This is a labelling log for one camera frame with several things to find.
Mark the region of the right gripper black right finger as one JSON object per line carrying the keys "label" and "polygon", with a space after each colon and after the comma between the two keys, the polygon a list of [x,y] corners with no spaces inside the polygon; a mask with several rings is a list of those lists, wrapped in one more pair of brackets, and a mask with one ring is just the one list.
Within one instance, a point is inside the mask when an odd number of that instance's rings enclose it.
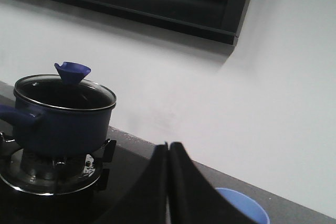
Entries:
{"label": "right gripper black right finger", "polygon": [[207,181],[180,142],[169,149],[171,223],[255,223]]}

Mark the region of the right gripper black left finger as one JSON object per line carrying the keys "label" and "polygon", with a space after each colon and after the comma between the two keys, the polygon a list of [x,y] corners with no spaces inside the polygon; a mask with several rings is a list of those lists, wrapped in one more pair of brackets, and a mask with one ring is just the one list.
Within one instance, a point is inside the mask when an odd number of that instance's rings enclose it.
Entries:
{"label": "right gripper black left finger", "polygon": [[139,179],[95,223],[166,223],[168,152],[157,145]]}

